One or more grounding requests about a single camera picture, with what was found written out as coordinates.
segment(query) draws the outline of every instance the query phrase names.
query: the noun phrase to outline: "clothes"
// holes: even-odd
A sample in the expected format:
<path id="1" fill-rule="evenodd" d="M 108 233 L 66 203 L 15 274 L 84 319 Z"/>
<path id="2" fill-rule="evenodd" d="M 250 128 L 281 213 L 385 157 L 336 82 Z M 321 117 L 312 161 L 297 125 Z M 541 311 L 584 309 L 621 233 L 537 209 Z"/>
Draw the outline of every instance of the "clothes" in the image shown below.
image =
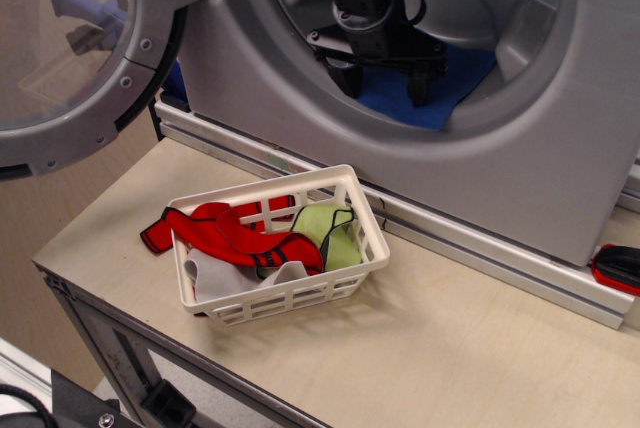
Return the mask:
<path id="1" fill-rule="evenodd" d="M 194 283 L 198 302 L 216 300 L 309 276 L 302 263 L 289 261 L 266 279 L 262 279 L 256 270 L 247 270 L 243 266 L 214 258 L 197 249 L 189 252 L 184 269 Z"/>
<path id="2" fill-rule="evenodd" d="M 289 208 L 291 206 L 295 206 L 295 198 L 292 195 L 279 196 L 276 198 L 272 198 L 268 201 L 269 209 L 272 211 L 281 210 L 283 208 Z M 211 213 L 217 214 L 219 212 L 219 206 L 229 207 L 226 203 L 205 203 L 197 207 L 193 213 L 191 213 L 191 218 L 194 220 L 207 219 L 212 216 Z M 244 205 L 240 205 L 236 207 L 238 212 L 238 216 L 240 218 L 245 216 L 256 215 L 258 213 L 262 213 L 262 203 L 257 201 L 255 203 L 247 203 Z M 288 221 L 291 220 L 291 216 L 285 216 L 282 218 L 277 218 L 278 221 Z M 252 223 L 249 225 L 249 228 L 257 231 L 264 231 L 264 223 Z M 171 249 L 173 246 L 173 241 L 171 239 L 171 226 L 164 220 L 160 219 L 153 223 L 151 226 L 146 228 L 144 231 L 140 233 L 140 238 L 146 247 L 153 251 L 156 254 L 164 253 L 165 251 Z"/>
<path id="3" fill-rule="evenodd" d="M 348 229 L 355 220 L 350 206 L 313 204 L 302 208 L 291 228 L 307 235 L 320 249 L 324 271 L 333 271 L 362 261 Z"/>
<path id="4" fill-rule="evenodd" d="M 322 256 L 309 238 L 295 232 L 252 230 L 240 223 L 238 210 L 225 203 L 209 207 L 206 218 L 193 219 L 166 208 L 162 219 L 186 243 L 235 265 L 276 268 L 287 261 L 301 261 L 310 275 L 322 272 Z"/>
<path id="5" fill-rule="evenodd" d="M 271 210 L 291 205 L 295 205 L 293 197 L 269 200 Z M 231 207 L 211 202 L 198 206 L 189 216 L 168 207 L 140 236 L 154 253 L 171 247 L 171 230 L 190 246 L 184 268 L 194 281 L 199 300 L 361 263 L 359 249 L 348 232 L 355 220 L 353 208 L 308 205 L 298 212 L 290 231 L 278 233 L 264 233 L 262 221 L 240 222 L 241 217 L 258 214 L 261 209 L 260 203 Z M 288 216 L 274 221 L 290 220 Z"/>

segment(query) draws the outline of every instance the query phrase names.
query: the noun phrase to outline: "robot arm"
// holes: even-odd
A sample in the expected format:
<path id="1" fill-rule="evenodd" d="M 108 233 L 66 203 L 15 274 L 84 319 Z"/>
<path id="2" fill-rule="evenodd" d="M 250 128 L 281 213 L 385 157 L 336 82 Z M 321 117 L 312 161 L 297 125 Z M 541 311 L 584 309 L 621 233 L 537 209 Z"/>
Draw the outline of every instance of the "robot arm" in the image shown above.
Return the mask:
<path id="1" fill-rule="evenodd" d="M 362 67 L 375 66 L 406 72 L 409 96 L 421 106 L 447 69 L 445 44 L 414 26 L 425 14 L 425 0 L 411 20 L 404 0 L 333 0 L 336 24 L 311 31 L 307 42 L 348 96 L 360 94 Z"/>

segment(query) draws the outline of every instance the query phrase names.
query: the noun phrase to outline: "blue cloth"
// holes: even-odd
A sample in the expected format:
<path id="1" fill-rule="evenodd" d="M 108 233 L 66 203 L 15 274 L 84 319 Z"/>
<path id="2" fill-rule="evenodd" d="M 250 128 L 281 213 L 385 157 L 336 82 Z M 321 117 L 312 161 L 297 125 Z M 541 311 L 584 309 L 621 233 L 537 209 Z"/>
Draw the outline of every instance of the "blue cloth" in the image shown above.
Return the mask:
<path id="1" fill-rule="evenodd" d="M 424 106 L 413 106 L 405 73 L 369 67 L 364 69 L 362 94 L 357 100 L 402 123 L 441 130 L 458 102 L 473 91 L 496 62 L 491 51 L 462 50 L 448 45 L 447 54 L 447 74 L 431 83 Z"/>

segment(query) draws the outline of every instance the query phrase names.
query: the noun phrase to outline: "door glass window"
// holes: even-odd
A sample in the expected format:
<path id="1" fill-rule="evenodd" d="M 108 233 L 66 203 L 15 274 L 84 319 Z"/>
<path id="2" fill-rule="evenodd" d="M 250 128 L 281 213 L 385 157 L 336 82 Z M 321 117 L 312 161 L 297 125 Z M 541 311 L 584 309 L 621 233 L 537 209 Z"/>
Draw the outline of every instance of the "door glass window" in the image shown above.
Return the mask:
<path id="1" fill-rule="evenodd" d="M 124 55 L 134 0 L 0 0 L 0 130 L 63 116 Z"/>

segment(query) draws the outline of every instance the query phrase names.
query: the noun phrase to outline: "washing machine door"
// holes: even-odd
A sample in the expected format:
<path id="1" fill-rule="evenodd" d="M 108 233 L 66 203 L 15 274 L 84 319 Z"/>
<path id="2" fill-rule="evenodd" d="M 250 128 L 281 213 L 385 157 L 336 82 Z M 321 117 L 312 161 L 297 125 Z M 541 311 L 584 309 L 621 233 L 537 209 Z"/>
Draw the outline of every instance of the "washing machine door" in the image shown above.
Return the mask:
<path id="1" fill-rule="evenodd" d="M 106 146 L 173 65 L 196 0 L 0 0 L 0 178 Z"/>

